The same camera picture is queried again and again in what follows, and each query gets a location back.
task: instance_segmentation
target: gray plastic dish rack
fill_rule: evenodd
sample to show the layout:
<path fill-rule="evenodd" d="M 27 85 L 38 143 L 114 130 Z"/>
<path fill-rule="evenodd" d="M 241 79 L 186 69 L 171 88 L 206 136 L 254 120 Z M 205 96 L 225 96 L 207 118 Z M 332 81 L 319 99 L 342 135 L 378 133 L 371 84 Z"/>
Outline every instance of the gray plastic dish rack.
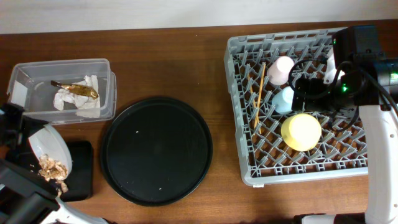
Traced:
<path fill-rule="evenodd" d="M 307 152 L 289 148 L 280 135 L 283 121 L 296 113 L 281 115 L 274 112 L 272 97 L 287 84 L 275 86 L 264 78 L 260 108 L 257 101 L 262 63 L 266 68 L 280 56 L 295 62 L 303 58 L 326 57 L 332 48 L 331 35 L 338 30 L 305 30 L 264 35 L 232 37 L 228 40 L 224 64 L 228 91 L 231 95 L 235 118 L 235 137 L 242 180 L 253 187 L 306 180 L 365 175 L 368 173 L 366 141 L 362 123 L 335 133 L 328 127 L 329 117 L 317 112 L 302 111 L 319 120 L 322 136 L 318 144 Z M 294 82 L 299 77 L 322 78 L 326 65 L 307 62 L 293 72 Z M 259 125 L 254 119 L 259 110 Z M 337 116 L 334 128 L 349 123 L 344 114 Z"/>

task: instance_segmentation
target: cable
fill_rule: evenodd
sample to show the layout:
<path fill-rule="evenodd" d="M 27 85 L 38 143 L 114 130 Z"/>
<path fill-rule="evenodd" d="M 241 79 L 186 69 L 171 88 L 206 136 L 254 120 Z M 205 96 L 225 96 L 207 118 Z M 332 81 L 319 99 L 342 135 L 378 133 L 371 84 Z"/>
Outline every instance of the cable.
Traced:
<path fill-rule="evenodd" d="M 302 92 L 298 91 L 298 90 L 293 86 L 293 79 L 294 79 L 294 78 L 293 78 L 293 70 L 294 70 L 294 68 L 295 68 L 296 66 L 299 66 L 299 65 L 301 65 L 301 64 L 303 64 L 303 63 L 305 63 L 305 62 L 312 62 L 312 61 L 319 61 L 319 62 L 321 62 L 321 63 L 325 63 L 325 59 L 305 59 L 305 60 L 298 61 L 298 62 L 292 67 L 292 69 L 290 69 L 289 77 L 288 77 L 289 86 L 292 88 L 292 90 L 294 91 L 294 93 L 297 94 L 299 97 L 307 98 L 307 99 L 310 99 L 310 100 L 317 100 L 317 99 L 320 99 L 320 98 L 326 96 L 327 94 L 329 94 L 330 91 L 336 86 L 336 83 L 337 83 L 337 80 L 338 80 L 338 76 L 339 76 L 339 74 L 340 74 L 340 72 L 341 72 L 341 69 L 343 69 L 343 67 L 346 66 L 346 65 L 351 66 L 351 68 L 353 67 L 353 63 L 350 62 L 350 61 L 341 62 L 341 63 L 339 64 L 339 66 L 337 67 L 336 75 L 335 75 L 335 77 L 334 77 L 332 83 L 328 86 L 328 88 L 327 88 L 325 91 L 321 92 L 320 94 L 308 95 L 308 94 L 305 94 L 305 93 L 302 93 Z"/>
<path fill-rule="evenodd" d="M 395 103 L 394 99 L 390 96 L 390 94 L 387 92 L 386 89 L 384 89 L 383 86 L 379 84 L 378 81 L 376 81 L 367 71 L 363 70 L 361 67 L 358 68 L 359 71 L 361 71 L 366 78 L 375 86 L 377 89 L 380 90 L 380 92 L 386 97 L 387 101 L 390 103 L 394 111 L 396 112 L 396 115 L 398 116 L 398 106 Z"/>
<path fill-rule="evenodd" d="M 328 125 L 329 125 L 329 127 L 330 127 L 330 129 L 331 129 L 332 131 L 335 131 L 335 132 L 337 132 L 337 133 L 340 133 L 340 132 L 343 132 L 343 131 L 348 130 L 348 129 L 349 129 L 350 127 L 352 127 L 352 125 L 354 125 L 355 122 L 358 120 L 358 118 L 359 118 L 359 107 L 358 107 L 358 106 L 356 107 L 356 110 L 355 110 L 355 114 L 354 114 L 354 116 L 353 116 L 353 119 L 351 119 L 351 121 L 350 121 L 345 127 L 341 128 L 341 129 L 334 129 L 334 128 L 333 128 L 333 121 L 335 120 L 335 116 L 336 116 L 336 115 L 337 115 L 337 111 L 335 111 L 335 112 L 333 112 L 333 114 L 331 114 L 330 119 L 329 119 L 329 121 L 328 121 Z"/>

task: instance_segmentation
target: black plate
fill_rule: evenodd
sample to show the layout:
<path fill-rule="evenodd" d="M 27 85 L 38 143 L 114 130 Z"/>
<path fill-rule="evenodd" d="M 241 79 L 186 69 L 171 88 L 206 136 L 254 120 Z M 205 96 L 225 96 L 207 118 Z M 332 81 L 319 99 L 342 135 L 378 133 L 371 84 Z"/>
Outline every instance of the black plate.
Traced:
<path fill-rule="evenodd" d="M 167 205 L 194 191 L 211 163 L 205 120 L 189 105 L 149 98 L 124 110 L 105 134 L 101 168 L 108 184 L 139 205 Z"/>

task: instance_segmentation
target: brown wooden tabletop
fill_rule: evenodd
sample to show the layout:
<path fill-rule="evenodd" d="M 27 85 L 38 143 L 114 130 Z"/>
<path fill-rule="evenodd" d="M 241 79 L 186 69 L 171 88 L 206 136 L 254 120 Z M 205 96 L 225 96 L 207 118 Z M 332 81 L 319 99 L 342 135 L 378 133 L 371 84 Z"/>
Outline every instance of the brown wooden tabletop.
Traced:
<path fill-rule="evenodd" d="M 0 103 L 17 63 L 106 58 L 116 74 L 116 113 L 150 96 L 170 96 L 194 107 L 213 138 L 213 161 L 199 187 L 164 207 L 142 207 L 120 197 L 104 180 L 98 159 L 109 122 L 56 126 L 64 140 L 88 140 L 95 150 L 94 195 L 69 203 L 118 223 L 238 223 L 304 213 L 364 212 L 368 177 L 248 187 L 241 180 L 231 98 L 223 56 L 230 37 L 375 24 L 382 48 L 398 57 L 398 21 L 322 22 L 184 29 L 109 30 L 0 35 Z"/>

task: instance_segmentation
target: white label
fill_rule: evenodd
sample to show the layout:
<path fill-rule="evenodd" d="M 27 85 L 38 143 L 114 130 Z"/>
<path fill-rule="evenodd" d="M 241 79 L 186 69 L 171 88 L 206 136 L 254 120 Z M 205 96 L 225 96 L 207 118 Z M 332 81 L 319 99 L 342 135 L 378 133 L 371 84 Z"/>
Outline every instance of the white label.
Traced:
<path fill-rule="evenodd" d="M 11 103 L 25 107 L 27 88 L 15 81 L 14 88 L 12 89 Z"/>
<path fill-rule="evenodd" d="M 253 187 L 254 188 L 264 187 L 264 184 L 254 184 Z"/>

